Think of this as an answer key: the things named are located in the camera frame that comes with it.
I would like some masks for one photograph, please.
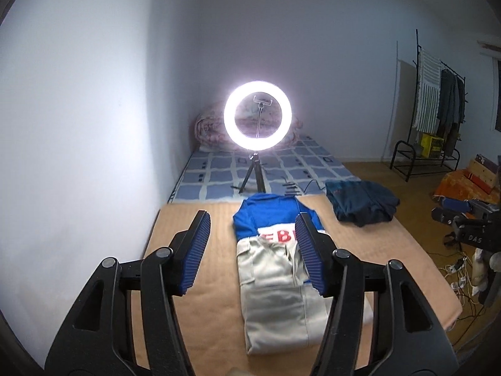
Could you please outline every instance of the blue checkered mattress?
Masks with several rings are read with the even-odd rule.
[[[359,180],[311,137],[304,136],[296,147],[261,151],[260,160],[267,192],[285,195],[291,183],[297,194],[325,193],[325,181]],[[254,171],[245,186],[238,189],[249,169],[249,153],[195,151],[176,184],[169,202],[239,201],[256,193]]]

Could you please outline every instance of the screw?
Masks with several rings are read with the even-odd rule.
[[[161,247],[156,251],[157,257],[163,258],[168,257],[172,253],[171,249],[168,247]]]
[[[113,257],[107,257],[103,260],[101,263],[104,268],[108,269],[110,267],[113,267],[115,265],[115,259]]]
[[[343,249],[343,248],[337,248],[334,251],[334,255],[336,257],[339,257],[340,259],[347,259],[351,256],[350,252],[348,250]]]
[[[400,260],[390,260],[390,267],[393,270],[402,270],[404,265],[402,264],[402,262]]]

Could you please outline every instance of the pink blanket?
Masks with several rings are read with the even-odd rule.
[[[204,110],[195,123],[195,138],[200,143],[201,151],[236,151],[241,149],[226,133],[223,112],[225,103],[219,102]],[[258,109],[255,103],[242,103],[237,108],[235,122],[246,136],[255,137]],[[277,105],[265,106],[261,114],[260,137],[269,137],[280,126],[281,110]],[[294,147],[299,140],[298,129],[302,122],[297,117],[292,118],[291,127],[279,144],[274,148],[285,149]]]

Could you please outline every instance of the tan bed sheet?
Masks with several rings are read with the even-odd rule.
[[[339,223],[324,195],[302,196],[300,201],[320,216],[337,247],[361,260],[386,264],[401,260],[427,297],[444,328],[460,315],[462,306],[431,258],[397,219],[363,228]],[[211,231],[194,286],[174,305],[184,343],[197,376],[224,375],[232,367],[257,376],[303,376],[311,372],[318,346],[295,352],[247,356],[240,286],[236,266],[236,238],[232,216],[240,203],[176,203],[158,216],[146,255],[167,246],[174,234],[189,227],[196,212],[210,213]],[[132,298],[132,321],[137,363],[148,367],[141,321],[139,292]],[[368,362],[372,327],[362,331],[357,367]]]

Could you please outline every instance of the window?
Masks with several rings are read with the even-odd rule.
[[[495,129],[501,131],[501,60],[498,63],[498,109],[496,111]]]

